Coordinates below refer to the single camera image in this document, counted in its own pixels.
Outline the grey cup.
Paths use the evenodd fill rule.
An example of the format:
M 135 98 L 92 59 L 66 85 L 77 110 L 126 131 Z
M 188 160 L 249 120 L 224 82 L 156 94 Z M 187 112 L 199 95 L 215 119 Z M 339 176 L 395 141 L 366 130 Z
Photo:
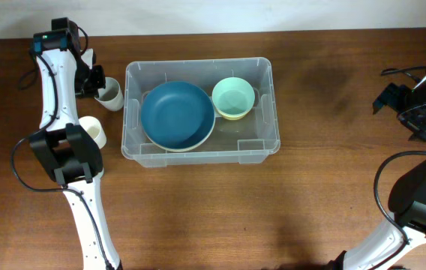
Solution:
M 125 104 L 119 82 L 112 77 L 106 77 L 105 80 L 105 87 L 98 89 L 98 96 L 94 99 L 110 111 L 119 111 Z

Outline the cream cup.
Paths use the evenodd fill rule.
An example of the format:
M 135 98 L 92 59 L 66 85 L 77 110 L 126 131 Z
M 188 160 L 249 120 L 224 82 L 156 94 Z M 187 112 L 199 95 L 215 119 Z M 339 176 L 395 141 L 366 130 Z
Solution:
M 107 144 L 107 137 L 100 121 L 93 116 L 83 116 L 79 119 L 81 127 L 95 141 L 99 149 Z

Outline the dark blue bowl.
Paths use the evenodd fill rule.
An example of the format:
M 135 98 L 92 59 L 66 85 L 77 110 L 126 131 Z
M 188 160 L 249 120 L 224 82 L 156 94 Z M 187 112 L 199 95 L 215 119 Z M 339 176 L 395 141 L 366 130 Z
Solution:
M 151 90 L 141 107 L 144 132 L 156 122 L 166 125 L 199 124 L 215 120 L 209 96 L 189 82 L 165 82 Z

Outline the beige bowl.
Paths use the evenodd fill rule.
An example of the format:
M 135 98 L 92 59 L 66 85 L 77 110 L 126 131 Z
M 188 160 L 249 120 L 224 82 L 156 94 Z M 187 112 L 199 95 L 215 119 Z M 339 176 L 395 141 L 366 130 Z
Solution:
M 208 140 L 215 124 L 214 119 L 199 124 L 168 124 L 165 127 L 161 127 L 156 122 L 145 131 L 145 135 L 156 146 L 168 152 L 188 152 Z

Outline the light green small bowl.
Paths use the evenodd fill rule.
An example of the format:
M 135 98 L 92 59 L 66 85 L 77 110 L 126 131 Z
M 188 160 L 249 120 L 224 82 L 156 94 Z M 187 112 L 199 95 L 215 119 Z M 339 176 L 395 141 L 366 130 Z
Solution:
M 229 114 L 239 114 L 253 108 L 256 96 L 254 88 L 245 79 L 229 77 L 215 85 L 211 100 L 215 109 Z

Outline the yellow small bowl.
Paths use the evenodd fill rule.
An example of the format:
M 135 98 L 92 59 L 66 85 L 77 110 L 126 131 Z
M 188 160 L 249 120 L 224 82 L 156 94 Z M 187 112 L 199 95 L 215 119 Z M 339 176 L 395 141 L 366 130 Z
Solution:
M 221 111 L 218 108 L 215 109 L 215 112 L 218 114 L 218 117 L 222 117 L 230 121 L 237 121 L 239 119 L 243 119 L 250 111 L 251 109 L 248 109 L 248 110 L 240 112 L 239 114 L 229 114 L 229 113 Z

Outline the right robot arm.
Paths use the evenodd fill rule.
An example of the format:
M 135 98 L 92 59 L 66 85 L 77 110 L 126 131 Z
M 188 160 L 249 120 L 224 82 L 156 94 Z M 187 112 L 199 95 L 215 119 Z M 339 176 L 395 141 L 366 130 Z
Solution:
M 384 106 L 392 108 L 412 138 L 426 142 L 426 65 L 421 70 L 425 76 L 414 79 L 415 87 L 391 83 L 372 107 L 374 113 Z M 390 162 L 406 156 L 425 159 L 395 182 L 388 205 L 383 206 L 380 176 Z M 394 269 L 395 263 L 413 248 L 426 244 L 426 151 L 402 151 L 386 158 L 376 171 L 373 196 L 384 220 L 361 244 L 330 261 L 327 269 Z

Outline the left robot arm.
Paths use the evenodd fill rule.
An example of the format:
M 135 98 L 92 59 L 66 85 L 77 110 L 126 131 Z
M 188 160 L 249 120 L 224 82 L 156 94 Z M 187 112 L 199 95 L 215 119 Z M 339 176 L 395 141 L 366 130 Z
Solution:
M 106 84 L 92 49 L 80 44 L 83 30 L 67 17 L 34 35 L 31 52 L 41 75 L 43 112 L 28 142 L 35 157 L 65 195 L 82 248 L 84 269 L 121 269 L 101 202 L 104 165 L 99 145 L 80 125 L 78 98 L 93 98 Z

